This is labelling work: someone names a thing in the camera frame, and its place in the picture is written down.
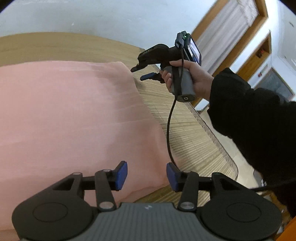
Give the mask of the black sleeved right forearm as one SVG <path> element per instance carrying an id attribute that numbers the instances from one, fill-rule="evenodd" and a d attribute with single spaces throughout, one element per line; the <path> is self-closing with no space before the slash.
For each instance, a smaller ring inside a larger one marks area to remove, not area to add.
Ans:
<path id="1" fill-rule="evenodd" d="M 295 102 L 226 68 L 212 82 L 208 114 L 268 185 L 283 184 L 273 191 L 295 217 Z"/>

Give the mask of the person's right hand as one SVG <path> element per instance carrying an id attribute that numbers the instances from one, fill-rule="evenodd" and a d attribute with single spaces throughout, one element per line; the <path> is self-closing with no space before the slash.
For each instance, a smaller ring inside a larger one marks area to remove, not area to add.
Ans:
<path id="1" fill-rule="evenodd" d="M 194 92 L 198 98 L 203 98 L 207 101 L 210 99 L 211 93 L 211 85 L 213 82 L 214 77 L 212 77 L 208 72 L 202 69 L 202 67 L 191 61 L 178 60 L 178 61 L 170 61 L 172 66 L 176 67 L 184 67 L 189 70 L 192 81 Z"/>

